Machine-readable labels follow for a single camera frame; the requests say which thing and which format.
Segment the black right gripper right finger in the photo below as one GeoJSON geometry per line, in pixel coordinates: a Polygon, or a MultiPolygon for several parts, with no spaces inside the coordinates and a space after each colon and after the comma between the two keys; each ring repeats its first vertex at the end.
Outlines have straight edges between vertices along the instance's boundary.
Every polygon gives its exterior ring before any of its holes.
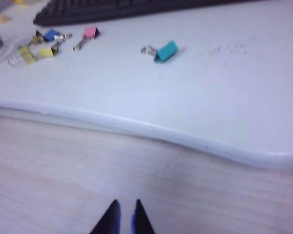
{"type": "Polygon", "coordinates": [[[131,218],[132,234],[155,234],[153,226],[146,214],[140,199],[136,200],[134,213],[131,218]]]}

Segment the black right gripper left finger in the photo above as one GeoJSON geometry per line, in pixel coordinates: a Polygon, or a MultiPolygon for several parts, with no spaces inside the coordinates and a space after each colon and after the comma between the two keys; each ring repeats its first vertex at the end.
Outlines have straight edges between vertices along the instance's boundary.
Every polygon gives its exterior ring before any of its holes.
{"type": "Polygon", "coordinates": [[[114,200],[101,219],[97,222],[90,234],[119,234],[121,208],[118,200],[114,200]]]}

